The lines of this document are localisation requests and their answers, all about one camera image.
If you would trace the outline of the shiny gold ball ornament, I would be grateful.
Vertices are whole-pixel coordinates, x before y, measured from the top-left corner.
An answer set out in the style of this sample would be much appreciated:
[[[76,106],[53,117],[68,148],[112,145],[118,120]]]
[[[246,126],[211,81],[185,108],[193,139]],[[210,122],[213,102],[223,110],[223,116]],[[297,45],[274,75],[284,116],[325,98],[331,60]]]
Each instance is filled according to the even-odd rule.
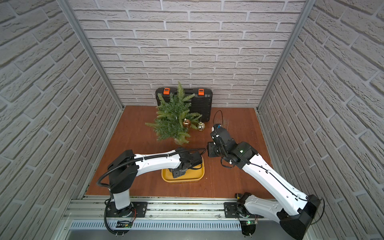
[[[206,125],[203,122],[197,124],[197,130],[202,132],[206,128]]]

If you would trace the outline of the brown shiny ball ornament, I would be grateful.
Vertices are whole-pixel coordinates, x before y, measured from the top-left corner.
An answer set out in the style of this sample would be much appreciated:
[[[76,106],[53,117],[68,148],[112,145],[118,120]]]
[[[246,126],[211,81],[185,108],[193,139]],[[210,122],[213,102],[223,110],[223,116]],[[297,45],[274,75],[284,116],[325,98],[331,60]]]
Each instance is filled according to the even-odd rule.
[[[191,126],[191,121],[189,119],[184,119],[183,120],[183,127],[189,128],[190,126]]]

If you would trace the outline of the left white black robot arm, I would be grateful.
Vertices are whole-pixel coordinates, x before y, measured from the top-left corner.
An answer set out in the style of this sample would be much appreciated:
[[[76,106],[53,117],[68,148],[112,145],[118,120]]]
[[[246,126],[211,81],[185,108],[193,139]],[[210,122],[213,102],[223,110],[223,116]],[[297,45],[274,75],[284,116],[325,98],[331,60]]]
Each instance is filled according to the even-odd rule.
[[[168,169],[173,178],[179,178],[188,170],[201,169],[205,152],[205,148],[178,148],[160,154],[135,155],[132,150],[126,150],[108,166],[107,172],[98,179],[97,184],[109,189],[111,201],[118,211],[130,209],[130,188],[137,176]]]

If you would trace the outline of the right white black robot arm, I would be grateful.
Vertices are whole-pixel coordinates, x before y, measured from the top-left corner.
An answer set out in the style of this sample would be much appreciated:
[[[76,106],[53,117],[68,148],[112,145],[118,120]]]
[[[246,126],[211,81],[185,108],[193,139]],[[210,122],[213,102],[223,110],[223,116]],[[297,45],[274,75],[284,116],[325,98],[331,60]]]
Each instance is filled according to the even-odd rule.
[[[321,204],[317,196],[306,195],[295,188],[245,142],[234,145],[230,151],[214,142],[209,142],[207,147],[210,158],[220,157],[221,161],[243,170],[261,183],[275,198],[272,201],[250,193],[242,194],[236,206],[239,217],[264,217],[279,223],[295,240],[304,238]]]

